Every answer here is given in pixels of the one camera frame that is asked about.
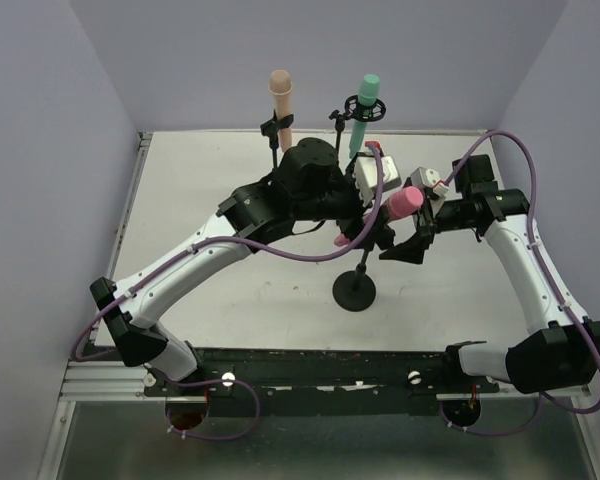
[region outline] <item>wall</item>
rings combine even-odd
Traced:
[[[500,126],[531,150],[542,235],[571,291],[600,319],[600,0],[570,1]],[[506,140],[495,146],[508,184],[527,186],[520,154]]]
[[[0,1],[0,479],[35,478],[135,127],[64,1]]]
[[[327,127],[363,74],[382,128],[496,124],[565,0],[71,0],[142,130],[257,128],[268,75],[295,81],[297,126]]]

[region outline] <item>stand base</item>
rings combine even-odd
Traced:
[[[344,272],[333,282],[333,298],[338,305],[350,312],[361,312],[369,308],[376,299],[376,286],[371,278],[364,274],[356,280],[354,270]],[[354,282],[359,282],[354,289]]]

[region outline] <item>table top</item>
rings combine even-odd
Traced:
[[[324,132],[294,134],[334,141]],[[370,134],[393,156],[403,178],[427,166],[443,177],[477,135]],[[348,135],[342,144],[347,145]],[[346,162],[346,148],[341,164]],[[477,153],[489,154],[489,142]],[[114,279],[145,267],[195,232],[238,186],[270,168],[267,140],[256,132],[165,132],[153,135]],[[450,198],[457,198],[450,191]],[[302,231],[312,224],[297,224]],[[398,241],[413,222],[392,224]],[[302,254],[334,251],[338,230],[331,222],[316,233],[286,238],[276,247]],[[470,231],[436,236],[424,265],[381,261],[377,250],[368,274],[377,287],[375,303],[351,313],[333,300],[337,276],[355,267],[353,252],[320,264],[292,262],[258,253],[210,278],[162,318],[176,336],[197,347],[443,350],[466,340],[515,345],[526,336],[522,309],[498,258]],[[106,328],[97,345],[111,345]]]

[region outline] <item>green tube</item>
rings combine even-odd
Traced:
[[[371,73],[364,76],[358,90],[358,103],[364,106],[372,106],[378,99],[380,91],[380,78]],[[354,120],[353,130],[351,131],[351,140],[349,141],[349,159],[352,159],[362,147],[364,140],[364,132],[367,129],[367,124]]]

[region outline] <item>purple cable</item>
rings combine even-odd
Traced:
[[[253,399],[255,401],[255,407],[256,407],[256,411],[253,415],[253,423],[251,425],[249,425],[249,427],[246,430],[243,430],[240,433],[235,433],[233,435],[212,436],[212,435],[203,435],[201,433],[193,433],[193,432],[190,432],[189,430],[178,430],[171,423],[171,411],[168,410],[167,411],[167,421],[169,422],[169,425],[170,425],[170,427],[169,427],[170,431],[175,431],[176,433],[179,433],[180,435],[184,434],[186,437],[189,437],[189,438],[197,438],[198,440],[207,440],[210,442],[229,442],[231,440],[237,440],[239,438],[244,437],[249,432],[251,432],[251,430],[253,430],[256,427],[256,425],[258,424],[258,419],[260,418],[260,399],[258,398],[258,393],[255,391],[255,389],[251,385],[249,385],[246,382],[243,382],[242,380],[214,379],[214,380],[204,380],[202,382],[194,382],[194,383],[174,382],[171,380],[169,380],[169,381],[172,384],[177,385],[178,387],[190,387],[190,388],[204,387],[207,385],[215,385],[217,383],[227,383],[227,382],[235,383],[235,384],[238,384],[238,385],[246,388],[249,391],[249,393],[251,394],[251,396],[253,397]]]
[[[440,417],[442,418],[444,423],[447,424],[448,428],[453,428],[454,430],[458,430],[459,432],[468,433],[469,435],[475,435],[477,437],[492,437],[492,438],[493,437],[509,437],[511,435],[517,435],[518,433],[522,433],[527,428],[529,428],[531,425],[533,425],[538,420],[538,418],[540,418],[540,412],[542,411],[542,404],[543,404],[542,397],[540,395],[538,395],[538,403],[536,404],[536,410],[535,410],[535,412],[533,412],[532,417],[529,420],[527,420],[525,423],[520,425],[519,427],[514,428],[513,430],[508,430],[506,432],[481,432],[480,430],[469,430],[468,428],[460,427],[459,425],[455,425],[455,424],[451,423],[451,421],[444,414],[444,411],[442,410],[442,402],[440,402],[439,413],[440,413]]]
[[[475,150],[478,148],[478,146],[480,146],[480,144],[482,144],[482,142],[484,142],[488,138],[495,137],[495,136],[506,137],[509,140],[512,140],[516,145],[518,145],[518,147],[520,147],[520,150],[522,150],[522,153],[524,154],[524,156],[527,160],[527,164],[529,165],[529,173],[531,174],[531,200],[529,202],[529,214],[527,216],[527,238],[532,239],[532,238],[534,238],[533,219],[534,219],[534,215],[535,215],[535,211],[536,211],[536,194],[537,194],[536,168],[535,168],[535,165],[533,164],[533,159],[531,158],[531,154],[529,153],[529,150],[527,149],[527,147],[524,145],[524,143],[522,143],[522,141],[518,137],[516,137],[512,133],[505,132],[502,130],[492,130],[490,132],[485,133],[480,138],[478,138],[478,140],[476,140],[476,142],[471,146],[471,148],[467,151],[467,153],[464,154],[464,157],[462,157],[462,159],[458,162],[458,164],[453,169],[451,174],[447,177],[447,179],[445,180],[445,184],[448,186],[451,183],[451,181],[453,181],[453,179],[456,177],[456,175],[458,175],[458,172],[463,167],[463,165],[467,162],[467,160],[469,159],[471,154],[473,152],[475,152]],[[586,343],[587,348],[591,352],[591,356],[593,357],[593,360],[596,364],[596,368],[600,372],[600,354],[598,353],[598,349],[596,348],[595,344],[593,343],[593,340],[591,339],[591,337],[589,336],[589,334],[587,333],[585,328],[582,326],[582,323],[580,323],[580,320],[578,319],[576,314],[573,312],[573,310],[570,307],[566,306],[567,300],[562,295],[562,292],[560,291],[560,287],[558,287],[558,284],[556,283],[555,279],[553,278],[553,275],[551,274],[549,267],[547,266],[546,262],[544,261],[544,258],[542,257],[542,253],[540,252],[540,248],[538,247],[538,245],[531,244],[531,251],[533,252],[533,255],[535,256],[536,261],[538,262],[538,266],[540,267],[540,270],[542,270],[542,273],[543,273],[545,279],[547,280],[549,287],[551,288],[553,294],[555,295],[556,299],[558,300],[558,304],[561,305],[562,310],[567,314],[567,316],[569,317],[569,320],[571,320],[571,323],[573,323],[575,325],[575,327],[578,330],[578,332],[580,333],[580,335],[582,335],[582,338],[583,338],[584,342]],[[600,398],[594,405],[592,405],[590,407],[576,408],[576,407],[572,407],[570,405],[565,405],[565,404],[559,402],[555,397],[552,397],[551,395],[549,395],[546,392],[541,392],[541,395],[544,396],[549,401],[551,401],[552,403],[554,403],[555,405],[557,405],[561,408],[564,408],[565,410],[568,410],[571,413],[586,415],[589,413],[595,413],[600,410]]]
[[[377,178],[384,178],[384,174],[382,171],[382,157],[380,156],[380,152],[378,151],[376,146],[373,144],[370,145],[370,148],[371,148],[371,151],[373,152],[373,157],[375,158],[375,161],[376,161],[376,169],[377,169],[376,174],[378,176]],[[367,236],[367,234],[371,231],[371,227],[373,227],[373,224],[375,223],[378,213],[380,212],[380,207],[382,206],[382,193],[383,193],[382,182],[379,182],[378,187],[376,188],[376,196],[375,196],[375,199],[373,202],[373,208],[371,209],[371,213],[369,213],[369,220],[367,221],[367,223],[365,223],[364,228],[362,229],[360,234],[356,238],[354,238],[351,241],[351,243],[349,243],[349,245],[347,245],[333,253],[329,253],[327,255],[299,255],[297,253],[289,253],[289,252],[285,252],[283,250],[278,250],[277,248],[270,247],[268,245],[264,245],[262,243],[255,242],[253,240],[249,240],[246,238],[240,238],[240,237],[207,238],[206,240],[203,240],[199,243],[195,243],[192,245],[192,247],[194,249],[194,255],[201,248],[208,247],[209,245],[213,245],[214,243],[227,242],[227,243],[241,243],[243,245],[247,245],[248,247],[262,250],[264,252],[272,253],[273,255],[277,255],[278,257],[286,258],[289,260],[295,260],[297,262],[315,263],[315,262],[327,262],[329,260],[335,260],[336,258],[340,258],[343,255],[349,253],[354,248],[356,248],[364,240],[364,238]],[[131,294],[137,293],[140,289],[142,289],[145,285],[147,285],[149,282],[151,282],[154,278],[156,278],[158,275],[162,274],[162,272],[164,272],[166,269],[172,267],[173,265],[175,265],[176,263],[178,263],[180,260],[187,257],[188,255],[191,255],[191,254],[187,250],[183,250],[182,252],[178,253],[174,257],[170,258],[165,263],[163,263],[158,268],[156,268],[153,272],[151,272],[150,274],[145,276],[142,280],[140,280],[138,283],[136,283],[133,287],[129,288],[129,293],[131,293]],[[102,319],[102,317],[104,317],[107,313],[109,313],[115,307],[119,306],[125,300],[126,300],[126,297],[124,295],[120,296],[96,314],[95,318],[91,321],[91,323],[89,323],[89,325],[87,325],[85,327],[85,329],[82,330],[82,332],[80,333],[80,336],[76,339],[75,342],[73,342],[73,345],[71,347],[71,360],[73,360],[75,362],[87,362],[87,361],[91,361],[91,360],[97,360],[98,358],[102,358],[106,355],[109,355],[111,352],[115,351],[115,348],[111,348],[104,352],[100,352],[100,353],[96,353],[94,355],[82,357],[78,353],[78,348],[80,347],[80,343],[82,342],[82,339],[86,335],[89,334],[89,332],[95,326],[95,324],[98,323],[98,321],[100,319]]]

